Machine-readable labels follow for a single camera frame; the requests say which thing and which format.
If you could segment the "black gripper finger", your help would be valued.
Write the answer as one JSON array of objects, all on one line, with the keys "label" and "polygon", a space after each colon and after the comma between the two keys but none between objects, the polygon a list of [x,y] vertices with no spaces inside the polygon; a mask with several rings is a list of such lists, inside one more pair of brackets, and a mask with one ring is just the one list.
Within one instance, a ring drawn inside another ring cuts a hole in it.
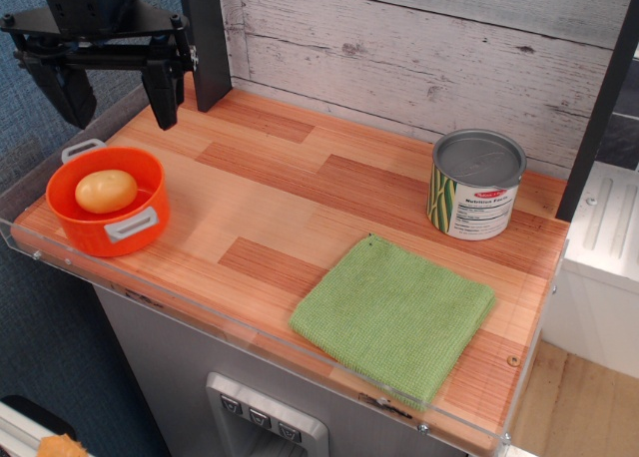
[{"label": "black gripper finger", "polygon": [[184,102],[184,67],[179,61],[149,59],[142,70],[142,82],[158,126],[167,131],[178,122],[178,108]]},{"label": "black gripper finger", "polygon": [[83,70],[27,60],[25,68],[56,111],[69,124],[85,130],[92,121],[97,100]]}]

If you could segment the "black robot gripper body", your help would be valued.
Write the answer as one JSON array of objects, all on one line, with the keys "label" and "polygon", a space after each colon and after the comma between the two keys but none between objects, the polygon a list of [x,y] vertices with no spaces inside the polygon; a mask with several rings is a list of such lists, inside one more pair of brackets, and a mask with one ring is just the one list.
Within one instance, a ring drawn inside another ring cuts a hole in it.
[{"label": "black robot gripper body", "polygon": [[46,0],[47,5],[1,17],[20,60],[76,69],[194,69],[188,19],[142,0]]}]

